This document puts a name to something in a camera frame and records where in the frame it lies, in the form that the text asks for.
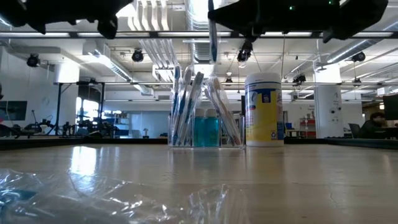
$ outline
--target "wooden table surface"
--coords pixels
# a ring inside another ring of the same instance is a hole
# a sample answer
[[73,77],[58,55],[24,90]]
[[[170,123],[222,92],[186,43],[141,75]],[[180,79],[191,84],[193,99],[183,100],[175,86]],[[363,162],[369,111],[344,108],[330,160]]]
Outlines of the wooden table surface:
[[0,152],[21,172],[99,174],[187,194],[243,189],[251,223],[397,223],[398,152],[330,145],[168,150],[86,145]]

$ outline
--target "bottle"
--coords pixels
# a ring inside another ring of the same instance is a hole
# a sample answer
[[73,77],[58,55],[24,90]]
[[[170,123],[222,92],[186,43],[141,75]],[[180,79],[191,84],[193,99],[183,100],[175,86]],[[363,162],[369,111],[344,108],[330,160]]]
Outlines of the bottle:
[[246,145],[284,145],[282,86],[276,73],[254,73],[245,81]]
[[208,109],[206,111],[206,147],[220,146],[220,126],[216,110]]
[[195,120],[193,127],[193,147],[205,147],[205,110],[197,108],[195,110]]

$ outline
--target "chair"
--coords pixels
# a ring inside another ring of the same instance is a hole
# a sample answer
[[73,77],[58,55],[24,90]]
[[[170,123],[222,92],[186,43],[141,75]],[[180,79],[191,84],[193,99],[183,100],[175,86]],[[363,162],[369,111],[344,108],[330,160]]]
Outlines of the chair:
[[348,124],[353,138],[359,138],[359,130],[361,127],[358,124]]

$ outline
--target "disinfecting wipes container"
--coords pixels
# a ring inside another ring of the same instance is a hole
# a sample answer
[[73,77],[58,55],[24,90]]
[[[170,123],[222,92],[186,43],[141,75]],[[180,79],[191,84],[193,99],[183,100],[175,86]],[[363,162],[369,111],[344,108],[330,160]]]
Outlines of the disinfecting wipes container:
[[246,145],[284,145],[282,85],[276,73],[255,73],[245,82]]

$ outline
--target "blue liquid bottle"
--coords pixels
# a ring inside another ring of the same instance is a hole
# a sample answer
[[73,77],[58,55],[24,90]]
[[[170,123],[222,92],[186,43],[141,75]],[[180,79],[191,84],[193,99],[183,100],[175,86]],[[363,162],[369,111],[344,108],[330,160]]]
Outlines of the blue liquid bottle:
[[220,146],[220,126],[216,110],[208,109],[206,111],[206,147]]
[[193,147],[205,147],[206,126],[205,126],[205,110],[195,110],[195,121],[193,127]]

